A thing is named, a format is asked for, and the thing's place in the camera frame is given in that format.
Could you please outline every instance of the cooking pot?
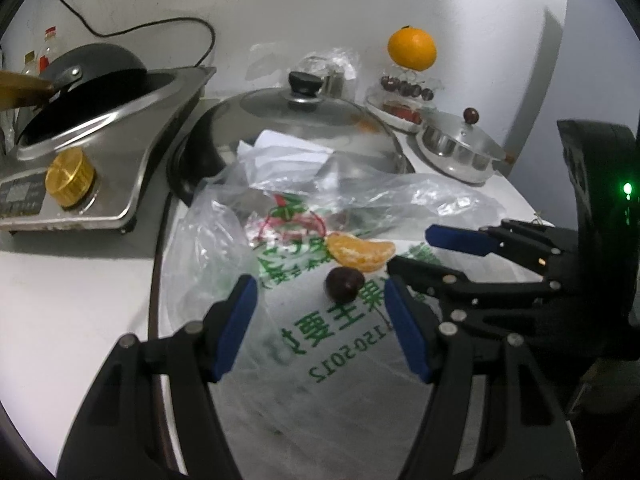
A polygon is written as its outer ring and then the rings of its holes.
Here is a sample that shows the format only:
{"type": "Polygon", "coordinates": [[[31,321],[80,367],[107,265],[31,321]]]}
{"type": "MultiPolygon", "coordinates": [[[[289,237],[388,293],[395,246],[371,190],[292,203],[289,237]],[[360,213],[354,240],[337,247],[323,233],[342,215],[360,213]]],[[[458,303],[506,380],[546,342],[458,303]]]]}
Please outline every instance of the cooking pot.
{"type": "Polygon", "coordinates": [[[42,108],[20,109],[16,144],[29,145],[48,139],[148,93],[142,61],[126,48],[109,43],[70,50],[55,59],[39,77],[64,88],[42,108]],[[73,72],[78,76],[70,78],[73,72]]]}
{"type": "Polygon", "coordinates": [[[505,151],[482,128],[480,115],[467,108],[463,117],[429,110],[416,142],[436,169],[462,182],[483,184],[494,171],[494,162],[504,160],[505,151]]]}
{"type": "Polygon", "coordinates": [[[208,110],[169,161],[174,193],[190,204],[198,183],[224,169],[221,154],[229,160],[240,140],[251,144],[264,130],[311,140],[381,171],[409,171],[393,133],[366,108],[319,94],[322,79],[315,75],[291,72],[289,85],[240,94],[208,110]]]}

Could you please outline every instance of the plastic bag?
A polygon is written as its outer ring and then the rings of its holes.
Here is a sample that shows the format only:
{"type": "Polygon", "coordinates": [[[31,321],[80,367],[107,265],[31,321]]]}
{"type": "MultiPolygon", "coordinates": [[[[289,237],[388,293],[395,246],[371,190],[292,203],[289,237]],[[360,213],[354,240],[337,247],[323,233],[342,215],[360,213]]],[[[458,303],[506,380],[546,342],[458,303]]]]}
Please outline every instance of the plastic bag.
{"type": "Polygon", "coordinates": [[[324,235],[393,240],[398,254],[441,261],[474,280],[515,281],[504,260],[424,243],[431,223],[477,228],[497,224],[504,211],[441,175],[386,174],[340,153],[324,164],[309,155],[254,149],[225,171],[224,184],[198,190],[166,257],[162,306],[177,330],[226,297],[242,272],[260,277],[260,304],[234,369],[212,389],[245,478],[396,478],[430,387],[408,370],[386,317],[384,270],[366,276],[350,305],[326,297],[324,277],[336,263],[324,235]]]}
{"type": "Polygon", "coordinates": [[[347,101],[353,101],[356,97],[360,56],[354,50],[332,48],[322,52],[310,52],[292,70],[322,78],[321,92],[330,97],[347,101]]]}

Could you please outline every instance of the brown lid knob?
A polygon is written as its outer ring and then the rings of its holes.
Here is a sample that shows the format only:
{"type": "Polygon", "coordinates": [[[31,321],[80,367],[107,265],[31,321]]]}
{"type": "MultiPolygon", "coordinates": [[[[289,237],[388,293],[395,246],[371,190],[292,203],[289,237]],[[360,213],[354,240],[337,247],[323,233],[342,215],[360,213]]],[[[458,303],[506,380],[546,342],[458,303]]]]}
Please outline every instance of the brown lid knob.
{"type": "Polygon", "coordinates": [[[467,108],[462,117],[466,124],[476,124],[480,120],[480,114],[475,108],[467,108]]]}
{"type": "Polygon", "coordinates": [[[82,148],[75,146],[58,153],[44,179],[47,192],[62,207],[80,202],[94,182],[95,170],[82,148]]]}

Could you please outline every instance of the blue gripper pad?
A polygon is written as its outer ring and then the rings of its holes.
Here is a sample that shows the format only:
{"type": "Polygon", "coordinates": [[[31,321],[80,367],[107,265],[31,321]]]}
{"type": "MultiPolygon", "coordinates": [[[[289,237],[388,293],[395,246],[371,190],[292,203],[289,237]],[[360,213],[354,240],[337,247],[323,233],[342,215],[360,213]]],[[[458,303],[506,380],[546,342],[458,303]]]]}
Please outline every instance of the blue gripper pad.
{"type": "Polygon", "coordinates": [[[250,278],[233,305],[229,320],[218,339],[216,361],[212,370],[216,382],[233,367],[257,303],[258,284],[255,278],[250,278]]]}
{"type": "Polygon", "coordinates": [[[432,247],[475,256],[487,256],[500,248],[498,240],[482,231],[468,231],[436,224],[424,232],[424,239],[432,247]]]}
{"type": "Polygon", "coordinates": [[[409,370],[418,375],[423,382],[429,383],[431,368],[427,362],[427,342],[422,337],[420,329],[402,299],[398,286],[392,279],[385,282],[385,306],[409,370]]]}

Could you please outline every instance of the electrical cord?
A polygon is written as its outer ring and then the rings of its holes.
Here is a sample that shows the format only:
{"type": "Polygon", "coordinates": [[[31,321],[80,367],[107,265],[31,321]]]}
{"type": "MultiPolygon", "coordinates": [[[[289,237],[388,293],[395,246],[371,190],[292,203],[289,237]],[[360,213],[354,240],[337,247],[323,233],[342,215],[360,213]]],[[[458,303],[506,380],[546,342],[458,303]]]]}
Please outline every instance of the electrical cord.
{"type": "Polygon", "coordinates": [[[213,50],[213,46],[216,44],[216,31],[207,20],[203,20],[202,18],[195,18],[192,16],[182,16],[180,18],[165,18],[164,20],[155,20],[154,22],[142,23],[141,25],[136,25],[135,27],[126,28],[125,30],[119,30],[117,32],[112,32],[111,34],[101,34],[97,32],[84,18],[80,12],[75,10],[72,6],[70,6],[65,0],[59,0],[61,4],[63,4],[69,12],[71,12],[80,22],[84,25],[86,30],[92,33],[97,38],[113,38],[114,36],[122,36],[123,34],[127,34],[129,32],[133,32],[134,30],[138,30],[139,28],[145,27],[153,27],[155,25],[162,25],[163,23],[174,23],[174,22],[191,22],[191,23],[199,23],[206,27],[209,30],[211,35],[211,42],[209,43],[209,47],[207,51],[202,55],[202,57],[198,60],[198,62],[194,66],[200,66],[202,62],[207,58],[207,56],[213,50]]]}

